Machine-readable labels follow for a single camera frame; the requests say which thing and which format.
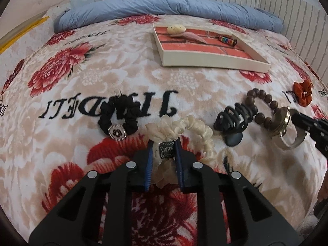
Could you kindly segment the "blue rolled duvet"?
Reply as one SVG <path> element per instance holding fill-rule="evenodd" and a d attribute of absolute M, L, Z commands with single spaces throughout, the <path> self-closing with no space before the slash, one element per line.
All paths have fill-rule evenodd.
<path fill-rule="evenodd" d="M 283 22 L 259 8 L 210 0 L 101 0 L 70 9 L 54 21 L 54 32 L 141 15 L 186 15 L 224 21 L 252 30 L 280 33 Z"/>

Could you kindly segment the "cream hair clip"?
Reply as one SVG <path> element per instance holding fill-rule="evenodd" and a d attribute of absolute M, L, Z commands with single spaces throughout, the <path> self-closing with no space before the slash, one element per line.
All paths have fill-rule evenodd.
<path fill-rule="evenodd" d="M 186 27 L 182 24 L 174 24 L 174 25 L 168 26 L 166 31 L 169 35 L 182 34 L 182 33 L 186 32 Z"/>

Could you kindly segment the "rust red scrunchie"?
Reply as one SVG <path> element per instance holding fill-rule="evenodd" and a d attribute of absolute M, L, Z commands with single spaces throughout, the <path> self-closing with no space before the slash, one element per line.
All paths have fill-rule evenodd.
<path fill-rule="evenodd" d="M 300 106 L 307 107 L 312 102 L 312 83 L 305 80 L 301 83 L 293 84 L 293 91 Z"/>

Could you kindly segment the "white tray with brick liner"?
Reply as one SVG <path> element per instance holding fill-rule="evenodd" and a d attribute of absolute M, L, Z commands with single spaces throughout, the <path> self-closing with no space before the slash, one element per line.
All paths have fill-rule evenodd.
<path fill-rule="evenodd" d="M 164 67 L 208 67 L 245 70 L 267 73 L 271 64 L 254 46 L 241 36 L 224 34 L 209 28 L 187 26 L 186 32 L 193 32 L 202 37 L 208 44 L 170 37 L 168 25 L 154 24 L 153 36 Z M 231 47 L 216 37 L 222 35 L 237 40 Z"/>

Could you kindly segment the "black scrunchie with charm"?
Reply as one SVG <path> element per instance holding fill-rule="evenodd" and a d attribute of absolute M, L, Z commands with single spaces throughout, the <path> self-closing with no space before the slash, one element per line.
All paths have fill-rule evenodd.
<path fill-rule="evenodd" d="M 138 130 L 137 119 L 141 116 L 141 104 L 132 96 L 116 95 L 102 102 L 98 126 L 115 141 L 122 141 Z"/>

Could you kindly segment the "cream satin scrunchie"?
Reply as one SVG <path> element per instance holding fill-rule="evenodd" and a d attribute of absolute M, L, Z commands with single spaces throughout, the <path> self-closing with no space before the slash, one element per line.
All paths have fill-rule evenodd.
<path fill-rule="evenodd" d="M 153 141 L 151 183 L 159 188 L 178 183 L 175 158 L 170 157 L 168 143 L 179 139 L 184 150 L 192 152 L 198 161 L 205 164 L 211 164 L 217 157 L 212 128 L 193 115 L 177 121 L 164 115 L 159 122 L 146 124 L 146 131 L 148 139 Z"/>

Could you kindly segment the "yellow edged board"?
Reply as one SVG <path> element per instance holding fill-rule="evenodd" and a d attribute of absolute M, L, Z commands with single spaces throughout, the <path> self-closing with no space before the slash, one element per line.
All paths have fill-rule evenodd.
<path fill-rule="evenodd" d="M 19 24 L 3 37 L 1 37 L 1 51 L 3 53 L 6 51 L 13 43 L 15 43 L 18 39 L 28 33 L 30 30 L 34 29 L 35 27 L 39 26 L 40 24 L 44 23 L 49 19 L 49 16 L 46 16 L 46 11 L 39 13 L 30 19 L 24 21 L 23 23 Z"/>

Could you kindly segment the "floral fleece blanket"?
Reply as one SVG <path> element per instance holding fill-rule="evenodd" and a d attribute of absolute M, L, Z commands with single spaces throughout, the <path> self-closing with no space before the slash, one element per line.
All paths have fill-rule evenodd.
<path fill-rule="evenodd" d="M 153 23 L 184 24 L 241 36 L 271 64 L 268 73 L 218 68 L 163 68 Z M 190 16 L 143 15 L 59 34 L 33 29 L 31 41 L 1 53 L 1 207 L 18 233 L 32 230 L 90 170 L 113 171 L 147 146 L 147 123 L 193 115 L 213 127 L 226 106 L 253 88 L 279 107 L 327 119 L 326 88 L 279 34 Z M 312 82 L 313 100 L 300 107 L 294 82 Z M 121 142 L 98 127 L 102 102 L 118 93 L 141 104 L 138 131 Z M 242 142 L 227 147 L 214 133 L 218 172 L 240 171 L 300 233 L 327 170 L 307 137 L 294 150 L 275 147 L 252 122 Z M 196 245 L 196 195 L 156 185 L 132 201 L 133 245 Z"/>

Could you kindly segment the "black plastic claw clip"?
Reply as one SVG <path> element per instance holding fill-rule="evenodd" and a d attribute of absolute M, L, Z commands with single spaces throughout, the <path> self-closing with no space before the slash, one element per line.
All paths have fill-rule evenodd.
<path fill-rule="evenodd" d="M 213 128 L 219 131 L 224 142 L 229 147 L 238 145 L 243 139 L 243 132 L 248 124 L 254 120 L 258 109 L 255 105 L 247 106 L 242 103 L 235 103 L 235 106 L 227 106 L 219 112 Z"/>

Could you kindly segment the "pink feather hair piece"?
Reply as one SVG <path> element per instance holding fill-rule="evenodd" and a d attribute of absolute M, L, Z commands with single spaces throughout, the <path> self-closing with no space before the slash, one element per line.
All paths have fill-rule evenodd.
<path fill-rule="evenodd" d="M 170 37 L 176 37 L 176 38 L 180 37 L 186 40 L 192 40 L 203 44 L 208 44 L 202 37 L 194 34 L 193 32 L 182 32 L 178 34 L 171 34 Z"/>

